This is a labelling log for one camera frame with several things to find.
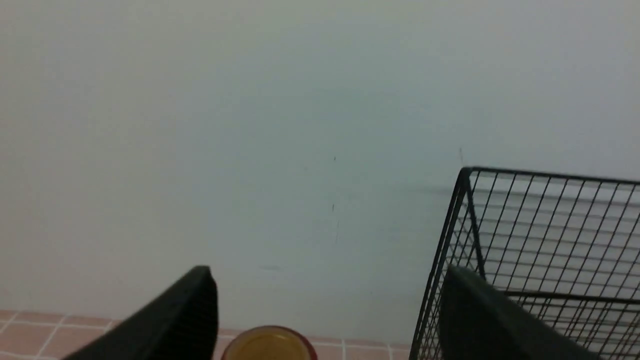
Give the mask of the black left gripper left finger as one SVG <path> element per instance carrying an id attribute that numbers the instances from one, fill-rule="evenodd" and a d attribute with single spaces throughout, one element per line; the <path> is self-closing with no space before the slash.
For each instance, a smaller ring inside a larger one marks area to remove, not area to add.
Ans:
<path id="1" fill-rule="evenodd" d="M 218 289 L 198 265 L 69 360 L 210 360 L 218 338 Z"/>

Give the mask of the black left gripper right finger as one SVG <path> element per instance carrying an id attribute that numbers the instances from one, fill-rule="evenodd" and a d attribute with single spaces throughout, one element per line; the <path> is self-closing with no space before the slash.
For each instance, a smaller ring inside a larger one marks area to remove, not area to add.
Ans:
<path id="1" fill-rule="evenodd" d="M 444 360 L 597 360 L 468 268 L 450 266 L 439 304 Z"/>

